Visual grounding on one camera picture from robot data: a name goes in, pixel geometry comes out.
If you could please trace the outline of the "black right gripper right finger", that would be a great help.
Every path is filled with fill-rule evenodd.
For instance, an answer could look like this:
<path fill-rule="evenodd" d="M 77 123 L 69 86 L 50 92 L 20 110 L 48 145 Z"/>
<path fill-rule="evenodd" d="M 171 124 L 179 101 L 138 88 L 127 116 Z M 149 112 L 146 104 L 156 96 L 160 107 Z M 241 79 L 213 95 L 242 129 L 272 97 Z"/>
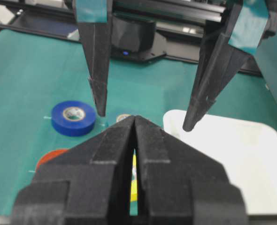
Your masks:
<path fill-rule="evenodd" d="M 136 116 L 139 184 L 150 225 L 246 225 L 241 191 L 221 163 Z"/>

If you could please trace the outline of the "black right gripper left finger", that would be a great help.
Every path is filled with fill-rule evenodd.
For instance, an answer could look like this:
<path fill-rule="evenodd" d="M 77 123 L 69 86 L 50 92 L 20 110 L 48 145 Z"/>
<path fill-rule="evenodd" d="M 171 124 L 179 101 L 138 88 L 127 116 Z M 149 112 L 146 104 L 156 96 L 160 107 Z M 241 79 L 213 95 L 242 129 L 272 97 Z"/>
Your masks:
<path fill-rule="evenodd" d="M 129 214 L 135 117 L 42 164 L 16 196 L 13 225 L 106 225 Z"/>

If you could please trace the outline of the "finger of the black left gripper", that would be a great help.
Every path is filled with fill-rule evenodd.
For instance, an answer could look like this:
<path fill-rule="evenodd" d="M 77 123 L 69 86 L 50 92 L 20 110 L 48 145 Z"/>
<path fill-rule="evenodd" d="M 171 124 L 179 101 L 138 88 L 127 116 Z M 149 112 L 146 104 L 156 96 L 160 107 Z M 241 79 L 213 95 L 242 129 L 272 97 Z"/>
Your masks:
<path fill-rule="evenodd" d="M 89 84 L 99 116 L 106 116 L 112 36 L 111 0 L 75 0 L 74 14 L 83 46 Z"/>
<path fill-rule="evenodd" d="M 256 53 L 269 19 L 265 0 L 231 0 L 221 22 L 206 24 L 183 130 L 192 131 L 234 75 Z"/>

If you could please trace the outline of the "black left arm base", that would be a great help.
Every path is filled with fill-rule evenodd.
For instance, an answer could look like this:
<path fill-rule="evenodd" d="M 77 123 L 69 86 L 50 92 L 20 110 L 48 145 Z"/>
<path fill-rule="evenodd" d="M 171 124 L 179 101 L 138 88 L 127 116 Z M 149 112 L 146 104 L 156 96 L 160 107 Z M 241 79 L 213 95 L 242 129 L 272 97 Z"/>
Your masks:
<path fill-rule="evenodd" d="M 112 17 L 111 57 L 147 62 L 167 55 L 167 40 L 152 21 Z"/>

